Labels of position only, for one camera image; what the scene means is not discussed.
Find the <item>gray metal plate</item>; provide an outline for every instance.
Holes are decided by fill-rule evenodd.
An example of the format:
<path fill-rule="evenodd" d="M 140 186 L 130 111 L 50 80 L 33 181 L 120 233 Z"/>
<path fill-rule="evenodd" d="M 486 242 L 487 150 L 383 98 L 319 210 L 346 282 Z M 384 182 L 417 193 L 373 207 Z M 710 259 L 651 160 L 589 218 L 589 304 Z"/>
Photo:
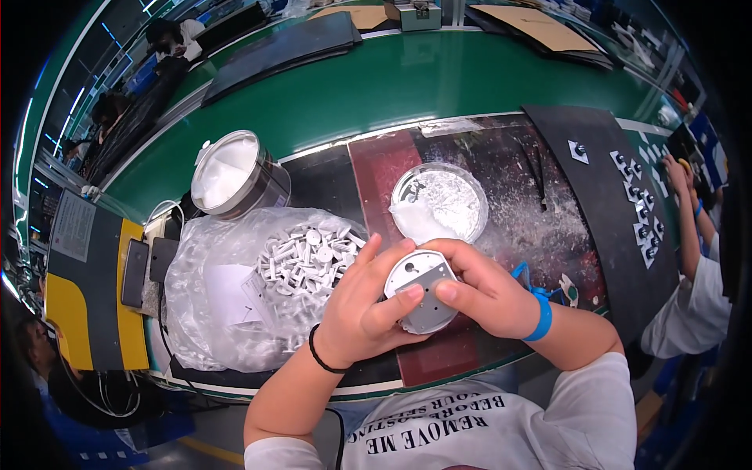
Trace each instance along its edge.
<path fill-rule="evenodd" d="M 451 279 L 450 268 L 448 265 L 441 264 L 430 271 L 416 277 L 404 286 L 395 289 L 401 292 L 405 288 L 420 284 L 423 286 L 424 296 L 422 302 L 413 309 L 405 318 L 402 319 L 402 328 L 410 333 L 418 335 L 424 333 L 433 333 L 444 328 L 457 315 L 457 310 L 441 302 L 435 294 L 436 284 L 440 280 Z"/>

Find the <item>black hair tie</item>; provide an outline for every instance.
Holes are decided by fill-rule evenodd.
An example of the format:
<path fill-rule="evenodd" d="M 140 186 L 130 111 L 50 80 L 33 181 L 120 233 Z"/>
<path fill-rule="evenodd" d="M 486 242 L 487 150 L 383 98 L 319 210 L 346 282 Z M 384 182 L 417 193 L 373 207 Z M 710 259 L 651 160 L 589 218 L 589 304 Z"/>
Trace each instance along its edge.
<path fill-rule="evenodd" d="M 314 349 L 314 333 L 318 329 L 319 325 L 321 323 L 316 323 L 313 328 L 311 328 L 311 334 L 308 335 L 308 346 L 311 349 L 311 355 L 314 357 L 316 362 L 319 363 L 319 365 L 327 372 L 331 372 L 333 374 L 344 374 L 347 372 L 346 368 L 332 368 L 328 365 L 324 364 L 324 361 L 321 360 L 318 354 L 316 354 L 316 350 Z"/>

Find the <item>gray metal box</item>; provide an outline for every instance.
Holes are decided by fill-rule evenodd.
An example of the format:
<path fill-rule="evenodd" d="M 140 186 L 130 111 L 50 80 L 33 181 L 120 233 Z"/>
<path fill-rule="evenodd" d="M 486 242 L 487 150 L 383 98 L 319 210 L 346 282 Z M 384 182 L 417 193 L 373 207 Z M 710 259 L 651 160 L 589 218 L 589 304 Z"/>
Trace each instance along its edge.
<path fill-rule="evenodd" d="M 384 4 L 384 10 L 391 20 L 399 20 L 402 31 L 423 31 L 441 28 L 441 9 L 429 3 L 428 11 L 418 11 L 411 5 Z"/>

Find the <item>yellow panel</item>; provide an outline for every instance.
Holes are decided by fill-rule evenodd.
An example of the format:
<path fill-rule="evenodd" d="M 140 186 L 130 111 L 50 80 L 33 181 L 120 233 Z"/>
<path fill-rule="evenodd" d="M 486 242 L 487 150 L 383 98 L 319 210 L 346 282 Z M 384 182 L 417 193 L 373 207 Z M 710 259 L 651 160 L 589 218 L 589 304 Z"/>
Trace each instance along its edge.
<path fill-rule="evenodd" d="M 131 238 L 141 240 L 144 228 L 130 220 L 123 219 L 120 227 L 120 255 L 117 257 L 117 331 L 120 334 L 120 351 L 123 353 L 125 370 L 149 368 L 149 356 L 144 338 L 144 319 L 136 310 L 120 303 L 123 289 L 123 275 L 126 270 L 128 243 Z"/>
<path fill-rule="evenodd" d="M 78 286 L 73 281 L 48 272 L 44 305 L 47 321 L 55 326 L 63 357 L 72 368 L 94 370 L 89 348 L 86 300 Z"/>

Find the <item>blue wristband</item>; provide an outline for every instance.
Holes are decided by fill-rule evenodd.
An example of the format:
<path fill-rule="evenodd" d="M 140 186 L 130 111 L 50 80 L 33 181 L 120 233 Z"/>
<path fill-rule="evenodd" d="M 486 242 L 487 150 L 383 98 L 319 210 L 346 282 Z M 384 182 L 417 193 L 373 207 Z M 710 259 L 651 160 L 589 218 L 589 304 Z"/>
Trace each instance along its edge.
<path fill-rule="evenodd" d="M 522 341 L 537 341 L 543 338 L 548 333 L 548 330 L 551 329 L 551 318 L 553 314 L 551 312 L 551 306 L 548 304 L 548 298 L 543 294 L 536 292 L 536 290 L 538 290 L 538 288 L 533 288 L 532 294 L 538 300 L 538 303 L 541 304 L 541 318 L 538 320 L 538 326 L 535 327 L 535 331 L 533 331 L 527 338 L 522 338 Z"/>
<path fill-rule="evenodd" d="M 695 220 L 697 220 L 697 216 L 700 215 L 701 210 L 702 210 L 702 199 L 699 199 L 697 203 L 697 210 L 695 211 Z"/>

